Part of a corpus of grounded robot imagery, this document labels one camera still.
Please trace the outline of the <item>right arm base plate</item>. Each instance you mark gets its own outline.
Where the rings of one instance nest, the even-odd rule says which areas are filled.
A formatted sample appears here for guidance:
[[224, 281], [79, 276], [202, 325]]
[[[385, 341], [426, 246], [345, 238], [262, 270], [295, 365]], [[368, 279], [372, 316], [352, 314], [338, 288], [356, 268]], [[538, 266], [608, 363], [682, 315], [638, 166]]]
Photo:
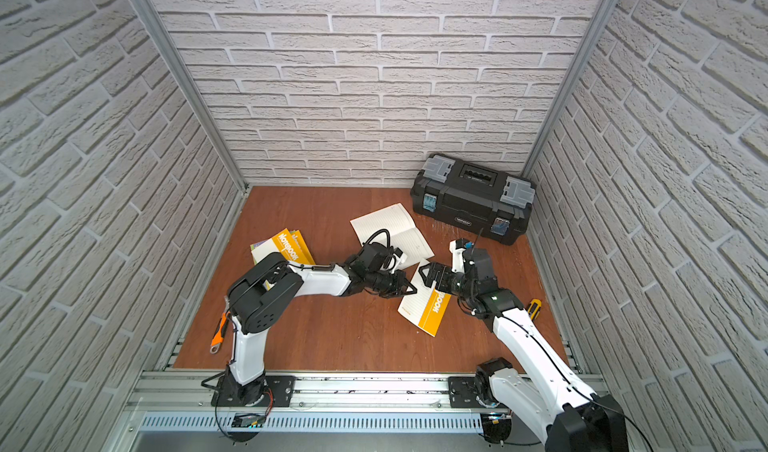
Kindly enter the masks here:
[[452, 408], [505, 409], [517, 411], [527, 403], [516, 392], [492, 390], [491, 376], [449, 376], [448, 393]]

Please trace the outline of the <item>lined notebook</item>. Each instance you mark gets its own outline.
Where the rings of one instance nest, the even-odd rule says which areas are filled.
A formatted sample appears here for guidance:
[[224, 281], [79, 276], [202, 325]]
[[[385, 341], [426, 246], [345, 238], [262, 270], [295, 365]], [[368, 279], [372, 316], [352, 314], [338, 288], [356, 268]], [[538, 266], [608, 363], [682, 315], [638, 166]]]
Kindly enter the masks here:
[[399, 248], [405, 255], [405, 259], [397, 266], [398, 270], [417, 265], [434, 256], [425, 237], [401, 203], [352, 219], [350, 224], [361, 243], [379, 229], [386, 229], [389, 232], [390, 245]]
[[316, 264], [300, 230], [284, 229], [271, 238], [252, 244], [250, 252], [255, 264], [273, 252], [299, 264]]

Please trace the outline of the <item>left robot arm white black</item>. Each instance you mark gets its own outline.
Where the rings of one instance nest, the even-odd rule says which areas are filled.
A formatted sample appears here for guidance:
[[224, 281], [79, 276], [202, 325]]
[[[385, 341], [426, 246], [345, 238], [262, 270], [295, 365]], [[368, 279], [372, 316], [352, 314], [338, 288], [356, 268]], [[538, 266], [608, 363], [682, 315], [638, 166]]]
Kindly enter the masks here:
[[330, 265], [300, 264], [278, 252], [268, 254], [228, 292], [234, 335], [226, 380], [241, 395], [262, 395], [268, 332], [296, 297], [349, 297], [364, 290], [386, 299], [415, 294], [416, 287], [398, 268], [403, 256], [398, 248], [370, 241], [346, 261]]

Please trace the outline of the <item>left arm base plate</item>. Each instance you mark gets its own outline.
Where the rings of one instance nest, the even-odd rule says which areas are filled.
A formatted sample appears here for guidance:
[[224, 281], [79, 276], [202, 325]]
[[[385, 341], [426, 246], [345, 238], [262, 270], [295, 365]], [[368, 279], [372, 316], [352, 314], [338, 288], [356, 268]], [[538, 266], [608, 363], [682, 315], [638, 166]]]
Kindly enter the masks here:
[[273, 407], [285, 408], [290, 405], [296, 377], [292, 375], [267, 375], [252, 382], [239, 384], [229, 369], [215, 376], [212, 388], [212, 406], [218, 407]]

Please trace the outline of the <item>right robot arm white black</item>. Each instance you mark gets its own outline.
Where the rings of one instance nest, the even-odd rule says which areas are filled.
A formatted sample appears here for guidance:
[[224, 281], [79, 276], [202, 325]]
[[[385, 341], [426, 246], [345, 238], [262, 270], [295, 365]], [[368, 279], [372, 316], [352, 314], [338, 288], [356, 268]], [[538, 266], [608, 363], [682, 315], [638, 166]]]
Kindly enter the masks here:
[[508, 408], [547, 451], [627, 451], [626, 419], [609, 394], [598, 395], [536, 328], [523, 303], [498, 285], [488, 252], [461, 246], [450, 266], [418, 268], [419, 282], [453, 295], [486, 324], [520, 363], [526, 378], [501, 358], [481, 364], [478, 396]]

